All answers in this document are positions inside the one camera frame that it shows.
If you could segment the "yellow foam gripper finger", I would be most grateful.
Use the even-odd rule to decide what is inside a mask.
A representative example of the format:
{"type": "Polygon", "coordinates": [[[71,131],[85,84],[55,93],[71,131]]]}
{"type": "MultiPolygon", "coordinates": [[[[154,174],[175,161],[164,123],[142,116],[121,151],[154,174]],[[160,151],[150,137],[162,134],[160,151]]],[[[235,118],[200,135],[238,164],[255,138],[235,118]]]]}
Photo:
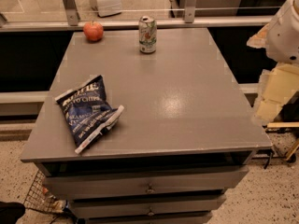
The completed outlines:
{"type": "Polygon", "coordinates": [[[260,75],[258,97],[254,102],[254,119],[260,124],[272,122],[299,91],[299,65],[277,63],[260,75]]]}

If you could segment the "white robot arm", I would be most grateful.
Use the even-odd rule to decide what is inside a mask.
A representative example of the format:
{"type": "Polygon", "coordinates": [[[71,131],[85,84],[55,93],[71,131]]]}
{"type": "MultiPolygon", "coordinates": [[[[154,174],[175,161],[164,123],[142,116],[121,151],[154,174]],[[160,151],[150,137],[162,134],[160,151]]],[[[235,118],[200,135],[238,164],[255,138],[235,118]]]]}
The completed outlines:
{"type": "Polygon", "coordinates": [[[266,125],[299,91],[299,0],[287,0],[247,45],[265,48],[266,56],[277,63],[262,72],[254,103],[254,119],[266,125]]]}

